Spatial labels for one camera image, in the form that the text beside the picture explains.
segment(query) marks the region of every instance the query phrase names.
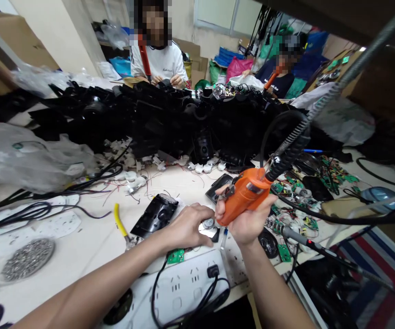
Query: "blue pen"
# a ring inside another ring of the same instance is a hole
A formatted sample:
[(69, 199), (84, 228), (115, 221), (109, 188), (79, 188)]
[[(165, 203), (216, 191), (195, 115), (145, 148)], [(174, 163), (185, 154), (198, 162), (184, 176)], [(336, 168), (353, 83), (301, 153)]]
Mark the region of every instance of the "blue pen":
[(312, 150), (312, 149), (305, 149), (304, 152), (306, 153), (324, 153), (322, 150)]
[(221, 246), (220, 246), (221, 250), (225, 249), (227, 236), (228, 236), (228, 229), (226, 228), (225, 231), (223, 232), (223, 239), (221, 240)]

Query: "white t-shirt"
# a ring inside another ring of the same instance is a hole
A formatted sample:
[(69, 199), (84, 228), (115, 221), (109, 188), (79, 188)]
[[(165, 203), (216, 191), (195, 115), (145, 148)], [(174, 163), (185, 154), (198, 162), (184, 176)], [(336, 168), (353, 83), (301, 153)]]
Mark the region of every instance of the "white t-shirt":
[[(171, 46), (167, 46), (162, 50), (156, 50), (150, 46), (146, 46), (146, 50), (152, 77), (160, 76), (163, 79), (170, 80), (176, 74), (179, 74), (184, 82), (188, 81), (182, 52), (176, 43), (172, 42)], [(130, 57), (132, 75), (147, 78), (138, 46), (131, 47)]]

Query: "plug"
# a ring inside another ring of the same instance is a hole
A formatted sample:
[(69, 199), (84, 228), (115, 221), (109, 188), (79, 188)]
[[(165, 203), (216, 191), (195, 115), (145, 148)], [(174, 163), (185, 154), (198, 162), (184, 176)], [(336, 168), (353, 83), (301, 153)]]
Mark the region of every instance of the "plug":
[(219, 267), (217, 265), (210, 266), (206, 269), (206, 273), (209, 278), (216, 277), (220, 274)]

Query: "window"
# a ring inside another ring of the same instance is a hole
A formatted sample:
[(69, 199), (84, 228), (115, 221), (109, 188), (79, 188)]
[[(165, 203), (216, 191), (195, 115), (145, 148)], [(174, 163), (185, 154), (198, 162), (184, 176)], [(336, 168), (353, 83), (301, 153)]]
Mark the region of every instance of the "window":
[(261, 5), (254, 0), (195, 0), (195, 26), (250, 37)]

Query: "metal flexible hose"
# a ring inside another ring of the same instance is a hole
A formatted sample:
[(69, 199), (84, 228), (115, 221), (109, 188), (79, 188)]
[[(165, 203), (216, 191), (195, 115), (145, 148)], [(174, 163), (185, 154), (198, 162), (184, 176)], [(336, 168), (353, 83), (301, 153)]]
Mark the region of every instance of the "metal flexible hose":
[(395, 16), (383, 27), (377, 37), (372, 41), (370, 46), (362, 55), (351, 65), (343, 77), (337, 82), (321, 99), (313, 106), (308, 113), (307, 120), (301, 122), (296, 129), (286, 138), (280, 147), (274, 153), (280, 156), (310, 125), (313, 119), (333, 100), (337, 99), (342, 91), (353, 81), (363, 70), (365, 65), (372, 57), (378, 53), (386, 44), (386, 42), (395, 33)]

